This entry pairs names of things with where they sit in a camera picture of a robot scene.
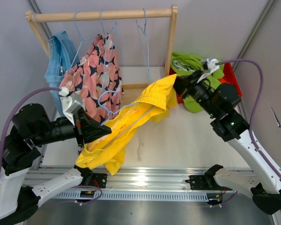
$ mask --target gray floor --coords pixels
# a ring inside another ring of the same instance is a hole
[[[50,200],[30,219],[29,225],[273,225],[243,195],[222,208],[204,202],[145,202],[100,200],[79,206]]]

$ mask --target green cloth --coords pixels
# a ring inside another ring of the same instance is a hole
[[[171,58],[171,68],[178,75],[190,75],[196,70],[203,70],[201,59],[203,58],[198,55],[173,52]],[[207,77],[212,88],[216,89],[221,84],[218,79],[224,77],[223,69],[224,65],[220,65],[220,69],[216,70]],[[197,113],[203,110],[203,108],[192,97],[183,99],[183,102],[186,108],[192,113]]]

